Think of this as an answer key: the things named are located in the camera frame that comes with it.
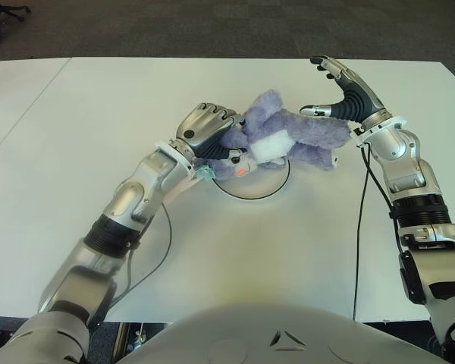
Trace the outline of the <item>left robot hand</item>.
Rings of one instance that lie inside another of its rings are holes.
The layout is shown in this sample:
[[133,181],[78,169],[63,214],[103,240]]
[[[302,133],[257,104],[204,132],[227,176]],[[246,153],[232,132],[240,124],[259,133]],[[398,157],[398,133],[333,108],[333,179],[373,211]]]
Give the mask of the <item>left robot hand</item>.
[[247,149],[222,146],[221,139],[241,122],[244,122],[244,117],[234,110],[204,102],[197,105],[180,123],[170,145],[190,162],[195,158],[238,158]]

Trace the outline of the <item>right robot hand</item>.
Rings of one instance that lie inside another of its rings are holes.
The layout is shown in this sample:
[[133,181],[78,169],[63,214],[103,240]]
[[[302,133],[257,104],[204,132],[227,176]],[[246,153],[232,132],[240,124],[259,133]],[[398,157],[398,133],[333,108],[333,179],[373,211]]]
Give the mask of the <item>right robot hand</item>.
[[305,105],[300,114],[313,117],[330,117],[362,124],[373,115],[388,114],[381,100],[369,85],[354,71],[335,58],[327,55],[312,56],[310,63],[318,71],[326,71],[342,90],[343,99],[331,105]]

